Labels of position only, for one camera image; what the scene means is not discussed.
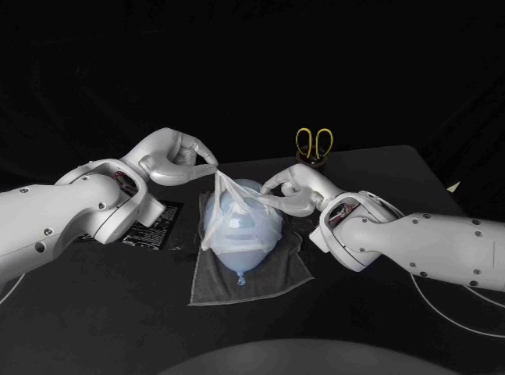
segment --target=black table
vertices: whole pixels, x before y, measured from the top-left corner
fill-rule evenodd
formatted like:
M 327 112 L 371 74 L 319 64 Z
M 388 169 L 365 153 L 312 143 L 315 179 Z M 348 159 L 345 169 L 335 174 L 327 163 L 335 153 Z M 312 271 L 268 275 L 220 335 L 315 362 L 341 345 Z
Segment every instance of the black table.
M 219 168 L 233 178 L 263 182 L 293 162 L 268 159 Z M 463 215 L 410 147 L 334 153 L 324 174 L 340 188 L 371 191 L 406 214 Z M 448 323 L 386 257 L 355 273 L 308 239 L 301 255 L 315 280 L 278 298 L 187 306 L 198 193 L 213 186 L 211 177 L 180 187 L 150 186 L 158 198 L 184 203 L 167 243 L 180 250 L 73 243 L 26 275 L 0 308 L 0 374 L 155 373 L 217 348 L 276 338 L 361 342 L 463 373 L 505 370 L 505 340 Z M 314 227 L 315 218 L 317 213 L 296 224 Z M 462 287 L 433 280 L 420 285 L 455 319 L 505 332 L 505 312 Z

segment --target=scissors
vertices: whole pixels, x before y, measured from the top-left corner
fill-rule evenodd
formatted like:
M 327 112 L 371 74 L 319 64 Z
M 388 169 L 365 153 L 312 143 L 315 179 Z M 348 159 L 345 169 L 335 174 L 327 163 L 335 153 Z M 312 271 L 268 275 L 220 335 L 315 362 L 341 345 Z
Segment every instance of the scissors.
M 302 151 L 302 148 L 299 146 L 299 133 L 305 131 L 308 133 L 308 151 L 306 153 Z M 331 144 L 328 145 L 328 149 L 325 151 L 325 153 L 319 156 L 319 151 L 318 151 L 318 148 L 315 147 L 315 151 L 317 151 L 317 158 L 315 158 L 315 161 L 318 161 L 321 158 L 325 157 L 325 155 L 328 154 L 328 152 L 331 151 L 331 147 L 332 147 L 332 133 L 331 131 L 324 127 L 318 132 L 317 132 L 317 140 L 319 139 L 319 134 L 321 132 L 327 132 L 328 133 L 328 137 L 329 137 L 329 141 L 331 141 Z M 298 131 L 296 131 L 296 135 L 295 135 L 295 143 L 296 143 L 296 149 L 299 150 L 299 153 L 306 157 L 309 158 L 311 157 L 311 150 L 312 150 L 312 132 L 311 130 L 306 128 L 306 127 L 302 127 Z

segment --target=robotic hand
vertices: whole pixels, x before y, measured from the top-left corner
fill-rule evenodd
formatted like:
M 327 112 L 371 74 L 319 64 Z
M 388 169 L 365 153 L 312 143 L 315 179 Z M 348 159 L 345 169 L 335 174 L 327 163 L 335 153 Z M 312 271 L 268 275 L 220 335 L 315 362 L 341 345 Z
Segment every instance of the robotic hand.
M 194 165 L 197 155 L 207 164 Z M 89 162 L 55 185 L 0 193 L 0 283 L 52 261 L 82 234 L 106 244 L 135 221 L 150 227 L 165 207 L 148 194 L 148 180 L 180 185 L 216 167 L 201 141 L 164 128 L 121 160 Z
M 505 223 L 403 213 L 367 191 L 348 193 L 298 164 L 265 183 L 266 194 L 282 184 L 285 197 L 259 200 L 293 216 L 322 212 L 309 238 L 353 271 L 381 254 L 416 276 L 505 291 Z

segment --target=pen holder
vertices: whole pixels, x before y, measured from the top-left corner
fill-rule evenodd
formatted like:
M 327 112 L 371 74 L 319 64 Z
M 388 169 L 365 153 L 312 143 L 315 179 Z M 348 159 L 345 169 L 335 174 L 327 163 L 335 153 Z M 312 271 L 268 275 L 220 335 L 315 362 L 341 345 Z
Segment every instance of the pen holder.
M 319 150 L 319 155 L 322 155 L 325 153 L 325 150 L 322 148 L 319 148 L 318 150 Z M 302 152 L 306 154 L 306 152 L 308 152 L 308 146 L 302 147 Z M 311 157 L 309 158 L 306 158 L 304 156 L 304 154 L 299 153 L 299 150 L 296 150 L 295 159 L 296 159 L 298 163 L 304 164 L 305 166 L 309 166 L 314 170 L 317 170 L 319 173 L 322 173 L 322 170 L 325 168 L 325 162 L 327 162 L 328 156 L 324 156 L 317 161 L 315 158 L 312 158 L 312 155 L 315 153 L 317 153 L 317 148 L 314 146 L 312 146 L 312 151 L 311 151 Z

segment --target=light blue balloon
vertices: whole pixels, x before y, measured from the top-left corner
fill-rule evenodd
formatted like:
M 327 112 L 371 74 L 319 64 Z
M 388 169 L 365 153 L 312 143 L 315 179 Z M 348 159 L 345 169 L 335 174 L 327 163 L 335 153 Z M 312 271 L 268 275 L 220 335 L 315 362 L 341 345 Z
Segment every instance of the light blue balloon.
M 240 186 L 252 189 L 256 193 L 260 192 L 260 183 L 247 179 L 234 180 Z M 259 203 L 255 199 L 245 197 L 245 202 L 250 206 L 249 213 L 230 213 L 232 205 L 236 204 L 230 194 L 224 191 L 220 195 L 220 210 L 224 216 L 229 214 L 232 226 L 229 228 L 220 228 L 219 230 L 227 231 L 224 235 L 224 247 L 227 248 L 229 244 L 234 244 L 236 247 L 242 247 L 237 252 L 219 252 L 217 253 L 217 244 L 213 241 L 210 247 L 214 250 L 220 262 L 224 266 L 233 270 L 240 276 L 239 285 L 245 284 L 243 273 L 250 271 L 259 264 L 266 254 L 273 249 L 276 241 L 281 239 L 281 214 L 276 210 L 276 217 L 266 216 L 265 205 Z M 210 195 L 204 218 L 203 218 L 203 229 L 207 233 L 209 231 L 209 221 L 214 211 L 214 194 Z

